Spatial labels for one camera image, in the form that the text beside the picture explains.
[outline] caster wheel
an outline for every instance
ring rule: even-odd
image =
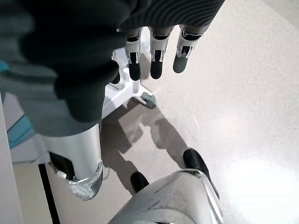
[[[200,156],[200,154],[193,148],[189,148],[186,151],[184,151],[183,159],[184,159],[186,168],[198,169],[198,170],[202,171],[207,176],[217,197],[219,198],[218,191],[211,180],[209,170],[208,170],[204,160]]]
[[[156,98],[154,95],[149,95],[146,92],[143,92],[140,98],[146,102],[146,106],[149,108],[154,108],[156,106]]]
[[[131,184],[136,193],[149,185],[148,180],[140,172],[135,172],[131,175]]]

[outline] black cable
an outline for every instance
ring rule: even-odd
[[[38,164],[53,224],[60,224],[45,164]]]

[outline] robotic finger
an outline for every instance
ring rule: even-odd
[[[181,32],[178,37],[177,53],[173,62],[173,70],[181,73],[185,70],[191,51],[194,50],[198,40],[208,29],[204,27],[192,27],[181,25]]]
[[[150,29],[150,74],[153,79],[158,79],[162,74],[163,58],[166,53],[168,39],[173,27]]]
[[[142,28],[126,30],[127,44],[125,46],[126,55],[129,63],[130,77],[134,81],[140,79],[140,41]]]

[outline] beige speckled floor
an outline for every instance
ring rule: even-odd
[[[62,224],[105,224],[131,197],[130,175],[150,182],[201,153],[227,224],[299,223],[299,2],[227,0],[182,74],[172,71],[178,29],[161,79],[143,83],[157,108],[134,101],[103,122],[104,183],[81,202],[50,180]]]

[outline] black fingertip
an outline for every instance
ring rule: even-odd
[[[129,64],[129,72],[130,72],[130,77],[134,81],[137,81],[140,79],[140,65],[139,63],[131,63]]]
[[[181,73],[185,70],[187,65],[188,58],[178,57],[174,58],[173,70],[175,73]]]
[[[153,79],[159,79],[162,75],[162,65],[163,62],[158,60],[151,62],[150,64],[150,75]]]

